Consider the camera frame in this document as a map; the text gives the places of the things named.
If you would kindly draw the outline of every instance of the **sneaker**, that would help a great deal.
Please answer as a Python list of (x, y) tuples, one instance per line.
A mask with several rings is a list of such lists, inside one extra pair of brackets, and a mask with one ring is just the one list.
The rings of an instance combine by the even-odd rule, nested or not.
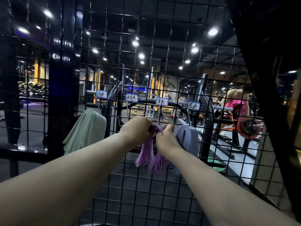
[(226, 133), (224, 131), (220, 131), (219, 134), (222, 136), (226, 136)]

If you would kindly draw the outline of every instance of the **red weight plate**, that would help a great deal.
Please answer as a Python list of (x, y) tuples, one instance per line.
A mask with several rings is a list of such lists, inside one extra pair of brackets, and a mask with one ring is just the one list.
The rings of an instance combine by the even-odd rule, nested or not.
[(254, 122), (254, 124), (259, 124), (258, 120), (255, 120), (253, 118), (248, 118), (248, 117), (240, 117), (237, 121), (237, 125), (236, 125), (236, 129), (238, 131), (238, 133), (243, 137), (243, 138), (246, 138), (246, 139), (255, 139), (259, 133), (260, 133), (260, 126), (257, 126), (256, 127), (256, 132), (255, 133), (252, 133), (251, 135), (246, 132), (245, 130), (242, 129), (242, 125), (243, 125), (243, 122), (246, 121), (246, 120), (251, 120)]

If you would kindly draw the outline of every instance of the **label tag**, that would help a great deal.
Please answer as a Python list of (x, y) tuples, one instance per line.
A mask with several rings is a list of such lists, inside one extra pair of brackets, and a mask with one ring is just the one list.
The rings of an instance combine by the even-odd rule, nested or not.
[(168, 98), (156, 97), (156, 105), (168, 105)]
[(104, 91), (104, 90), (96, 90), (95, 97), (107, 99), (108, 93), (107, 93), (107, 91)]
[(201, 103), (199, 103), (199, 102), (189, 102), (187, 108), (191, 109), (191, 110), (200, 110)]
[(126, 101), (127, 102), (138, 102), (138, 95), (137, 94), (126, 94)]

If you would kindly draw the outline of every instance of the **spotlight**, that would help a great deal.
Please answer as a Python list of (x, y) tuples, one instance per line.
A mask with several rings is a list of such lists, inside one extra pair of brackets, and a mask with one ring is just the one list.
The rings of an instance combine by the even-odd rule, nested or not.
[(138, 43), (137, 40), (133, 40), (132, 45), (135, 46), (135, 47), (137, 47), (139, 45), (139, 43)]
[(29, 31), (23, 27), (19, 27), (18, 30), (24, 34), (29, 34)]
[(48, 9), (44, 9), (43, 13), (49, 18), (53, 18), (52, 13)]
[(138, 57), (139, 57), (140, 59), (144, 59), (144, 58), (145, 58), (145, 55), (144, 55), (143, 53), (140, 53), (140, 54), (138, 55)]
[(193, 48), (193, 49), (191, 49), (191, 53), (197, 53), (199, 51), (199, 49), (198, 48)]
[(217, 27), (213, 27), (212, 29), (210, 29), (210, 31), (208, 32), (209, 36), (215, 36), (218, 33)]

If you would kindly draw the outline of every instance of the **woman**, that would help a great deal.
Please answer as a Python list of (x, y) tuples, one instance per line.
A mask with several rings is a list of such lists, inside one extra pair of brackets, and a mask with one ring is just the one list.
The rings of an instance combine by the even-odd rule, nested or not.
[[(249, 84), (243, 84), (240, 89), (229, 90), (225, 97), (221, 100), (220, 106), (231, 107), (233, 111), (233, 119), (237, 120), (244, 113), (246, 117), (250, 116), (249, 108), (249, 93), (253, 92), (253, 88)], [(221, 129), (223, 129), (226, 124), (221, 124)], [(226, 135), (224, 131), (220, 131), (221, 135)]]
[[(69, 226), (77, 221), (120, 160), (152, 135), (136, 116), (119, 133), (0, 184), (1, 226)], [(181, 171), (213, 226), (300, 224), (183, 150), (169, 124), (158, 151)]]

